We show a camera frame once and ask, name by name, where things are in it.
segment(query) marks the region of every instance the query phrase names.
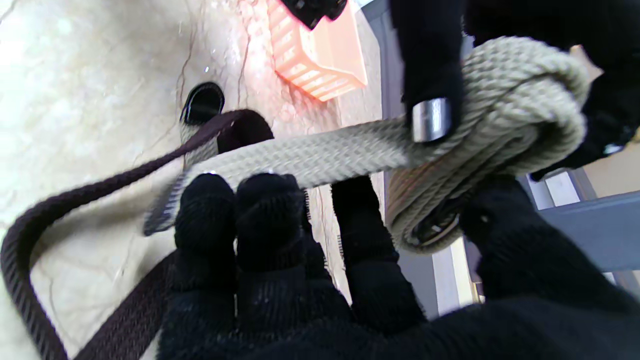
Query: white marble surface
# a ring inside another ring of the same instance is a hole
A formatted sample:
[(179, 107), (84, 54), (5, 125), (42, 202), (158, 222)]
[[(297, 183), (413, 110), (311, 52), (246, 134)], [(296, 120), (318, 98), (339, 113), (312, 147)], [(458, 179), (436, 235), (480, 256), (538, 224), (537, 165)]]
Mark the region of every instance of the white marble surface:
[[(380, 51), (361, 13), (369, 86), (326, 103), (273, 72), (265, 0), (0, 0), (0, 14), (1, 236), (38, 200), (176, 148), (184, 99), (203, 81), (221, 85), (225, 110), (263, 114), (277, 137), (381, 117)], [(181, 166), (73, 212), (37, 246), (31, 278), (71, 356), (174, 248), (171, 231), (142, 237), (141, 217)], [(328, 187), (310, 198), (344, 289)], [(38, 358), (0, 287), (0, 359)]]

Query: braided rope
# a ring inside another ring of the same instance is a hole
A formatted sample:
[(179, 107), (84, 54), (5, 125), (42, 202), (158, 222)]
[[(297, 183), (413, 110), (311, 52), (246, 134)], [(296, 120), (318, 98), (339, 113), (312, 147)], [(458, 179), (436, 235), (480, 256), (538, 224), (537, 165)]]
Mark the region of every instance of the braided rope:
[(270, 140), (193, 165), (233, 187), (259, 172), (293, 174), (301, 187), (394, 170), (387, 225), (396, 246), (431, 253), (460, 236), (456, 226), (420, 244), (413, 229), (443, 200), (459, 197), (488, 174), (522, 175), (573, 152), (585, 134), (580, 109), (588, 94), (584, 67), (529, 38), (498, 38), (474, 49), (463, 67), (465, 102), (445, 142), (413, 143), (404, 119), (369, 122), (329, 133)]

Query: gloved hand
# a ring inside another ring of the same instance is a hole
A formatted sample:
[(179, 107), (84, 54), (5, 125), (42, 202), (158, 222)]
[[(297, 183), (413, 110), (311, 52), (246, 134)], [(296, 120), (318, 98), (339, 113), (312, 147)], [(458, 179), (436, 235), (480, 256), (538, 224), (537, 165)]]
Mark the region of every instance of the gloved hand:
[(481, 251), (490, 239), (514, 236), (532, 225), (545, 226), (529, 196), (513, 176), (493, 176), (480, 183), (460, 213), (460, 228)]
[[(371, 182), (354, 184), (361, 189), (355, 202), (363, 191), (376, 198)], [(293, 176), (259, 174), (243, 181), (236, 194), (220, 176), (198, 176), (180, 200), (157, 358), (346, 359), (424, 323), (395, 262), (377, 198), (364, 204), (377, 220), (360, 208), (342, 209), (355, 214), (346, 220), (337, 213), (340, 228), (348, 231), (345, 251), (360, 251), (345, 256), (352, 310), (324, 268)], [(377, 236), (375, 251), (358, 229)], [(392, 297), (383, 296), (391, 291)]]

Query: dark brown webbing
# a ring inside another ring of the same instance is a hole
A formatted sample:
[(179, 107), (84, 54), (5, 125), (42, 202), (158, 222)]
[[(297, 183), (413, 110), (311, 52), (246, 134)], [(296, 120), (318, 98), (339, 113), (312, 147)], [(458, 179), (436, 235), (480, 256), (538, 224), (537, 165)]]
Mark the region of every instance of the dark brown webbing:
[[(38, 301), (29, 276), (29, 259), (42, 233), (73, 209), (128, 186), (204, 145), (234, 121), (259, 116), (252, 110), (218, 115), (175, 151), (98, 183), (50, 197), (27, 210), (13, 223), (0, 252), (4, 283), (42, 359), (68, 360), (62, 341)], [(172, 256), (168, 256), (145, 276), (75, 359), (135, 360), (142, 356), (161, 326), (166, 268), (171, 260)]]

